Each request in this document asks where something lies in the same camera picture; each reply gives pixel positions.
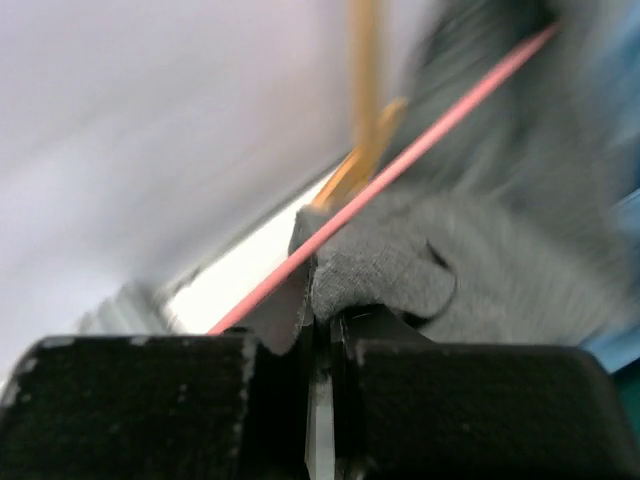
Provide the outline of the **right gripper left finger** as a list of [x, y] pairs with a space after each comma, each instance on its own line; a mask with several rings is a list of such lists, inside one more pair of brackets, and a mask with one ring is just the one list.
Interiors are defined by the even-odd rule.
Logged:
[[1, 399], [5, 479], [305, 479], [310, 269], [216, 336], [47, 337]]

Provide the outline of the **pink hanger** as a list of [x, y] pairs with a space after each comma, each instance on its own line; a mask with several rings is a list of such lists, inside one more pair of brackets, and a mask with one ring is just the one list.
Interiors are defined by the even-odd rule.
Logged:
[[237, 324], [277, 287], [279, 287], [300, 265], [308, 260], [326, 241], [337, 233], [376, 195], [395, 181], [442, 137], [459, 124], [474, 108], [501, 86], [523, 64], [525, 64], [556, 33], [558, 25], [550, 25], [543, 31], [521, 42], [469, 91], [453, 104], [432, 126], [426, 129], [409, 147], [402, 151], [371, 182], [311, 235], [299, 248], [283, 260], [252, 291], [239, 301], [208, 333], [219, 335]]

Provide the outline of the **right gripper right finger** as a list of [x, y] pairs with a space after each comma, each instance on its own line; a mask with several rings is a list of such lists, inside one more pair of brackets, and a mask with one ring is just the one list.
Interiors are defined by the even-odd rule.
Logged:
[[383, 306], [330, 326], [340, 479], [635, 479], [609, 375], [572, 347], [435, 343]]

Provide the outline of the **grey shorts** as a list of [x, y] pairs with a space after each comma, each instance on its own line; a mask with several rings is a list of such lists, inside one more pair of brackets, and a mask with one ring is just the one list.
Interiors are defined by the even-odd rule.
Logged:
[[578, 344], [638, 316], [609, 48], [632, 1], [447, 1], [388, 165], [525, 37], [558, 32], [316, 253], [327, 320], [382, 304], [440, 341]]

